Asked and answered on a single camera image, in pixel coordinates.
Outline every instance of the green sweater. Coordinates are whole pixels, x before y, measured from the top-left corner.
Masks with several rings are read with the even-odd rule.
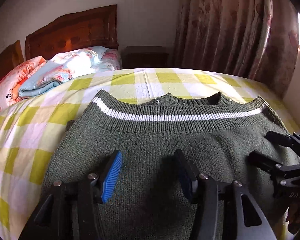
[[[264,138],[269,130],[287,130],[261,97],[243,105],[180,99],[163,106],[162,98],[157,100],[155,105],[131,105],[99,91],[52,156],[42,194],[56,179],[69,182],[98,172],[118,149],[123,166],[114,194],[99,205],[106,239],[188,239],[196,206],[188,203],[178,182],[172,156],[181,149],[215,180],[247,184],[268,219],[282,215],[274,212],[269,175],[247,165],[246,156],[257,150],[285,165],[300,160]],[[284,212],[286,206],[280,207]],[[216,239],[221,239],[220,223],[221,216]]]
[[[171,93],[154,98],[144,105],[161,105],[161,106],[207,106],[207,105],[232,105],[237,104],[232,99],[218,92],[207,98],[183,99],[174,97]]]

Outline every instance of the yellow checkered bedsheet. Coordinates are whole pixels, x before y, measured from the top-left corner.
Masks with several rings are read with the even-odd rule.
[[[290,132],[299,130],[282,101],[265,85],[245,78],[169,68],[78,77],[0,113],[0,235],[4,240],[18,239],[39,201],[43,176],[67,122],[77,119],[101,89],[130,104],[169,92],[180,98],[203,98],[221,91],[239,103],[260,95]]]

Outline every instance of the floral curtain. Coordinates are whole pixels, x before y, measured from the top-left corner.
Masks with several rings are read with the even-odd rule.
[[[298,31],[289,0],[181,0],[174,65],[254,79],[283,97]]]

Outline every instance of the nightstand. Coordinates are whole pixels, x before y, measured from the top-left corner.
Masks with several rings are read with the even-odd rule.
[[[161,46],[128,46],[122,52],[122,68],[167,67],[169,53]]]

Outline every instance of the wooden headboard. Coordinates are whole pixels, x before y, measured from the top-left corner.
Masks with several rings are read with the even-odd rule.
[[[18,40],[0,53],[0,80],[22,62],[24,62],[24,59]]]
[[[118,49],[117,5],[63,15],[26,37],[26,59],[92,46]]]

